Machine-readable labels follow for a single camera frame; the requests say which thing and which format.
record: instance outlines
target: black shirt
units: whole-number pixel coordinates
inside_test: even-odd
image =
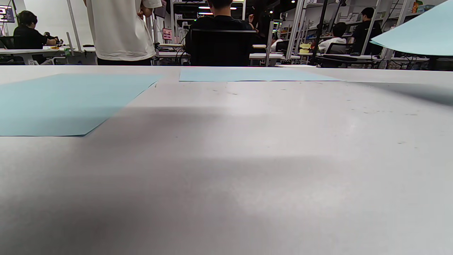
[[[357,25],[352,36],[355,39],[354,45],[352,46],[352,52],[362,52],[363,44],[365,43],[366,34],[370,27],[371,20],[363,21]],[[377,55],[381,53],[382,47],[376,44],[372,44],[369,41],[375,36],[382,34],[381,26],[377,22],[373,24],[368,44],[366,45],[365,55]]]
[[[47,37],[37,30],[21,25],[14,29],[14,47],[16,49],[42,49],[47,43]]]
[[[247,21],[237,20],[231,16],[217,15],[214,18],[202,17],[197,19],[190,29],[215,29],[215,30],[253,30]],[[191,53],[192,38],[191,31],[186,35],[186,52]]]

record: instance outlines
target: man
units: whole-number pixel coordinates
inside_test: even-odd
[[[271,52],[275,52],[277,50],[277,43],[279,42],[283,42],[282,39],[279,39],[277,33],[274,33],[272,35],[272,41],[271,41],[271,44],[270,44],[270,51]]]
[[[319,51],[321,53],[325,53],[328,49],[330,44],[345,44],[346,39],[342,38],[344,32],[346,32],[346,23],[339,22],[332,28],[333,38],[329,40],[325,40],[319,44]]]
[[[19,26],[14,29],[14,47],[16,49],[42,49],[43,45],[55,46],[58,39],[48,39],[35,28],[38,18],[31,11],[24,10],[18,15]],[[43,55],[34,55],[33,60],[43,64],[46,58]]]
[[[231,4],[233,0],[207,0],[214,18],[202,17],[197,19],[186,35],[186,52],[193,52],[191,30],[192,29],[217,29],[217,30],[253,30],[252,26],[244,20],[236,20],[231,17]]]
[[[151,65],[156,55],[143,15],[160,0],[83,0],[87,6],[98,65]]]
[[[373,14],[374,14],[373,8],[367,7],[363,9],[362,11],[363,22],[357,25],[356,29],[354,30],[354,33],[352,34],[354,38],[354,45],[352,46],[353,53],[362,52],[362,48],[366,39],[366,34],[368,33],[368,28],[370,27],[371,18],[373,17]],[[370,38],[368,39],[368,43],[366,45],[365,55],[378,55],[379,53],[381,53],[382,50],[381,46],[370,43],[373,37],[376,37],[380,34],[382,34],[381,27],[377,22],[375,22],[371,30]]]

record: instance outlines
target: white t-shirt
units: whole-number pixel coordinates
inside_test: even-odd
[[[162,6],[160,0],[87,0],[96,55],[104,60],[138,61],[156,55],[151,35],[137,12]]]
[[[321,53],[324,53],[326,50],[329,49],[329,46],[332,43],[333,44],[345,44],[346,43],[346,39],[340,38],[340,37],[334,37],[332,39],[325,40],[325,41],[323,41],[322,43],[319,44],[319,51]]]

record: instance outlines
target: hand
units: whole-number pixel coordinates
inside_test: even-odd
[[[143,11],[142,11],[142,10],[140,10],[139,12],[137,12],[137,15],[140,17],[140,19],[142,19],[142,20],[144,19],[144,18],[143,18]]]

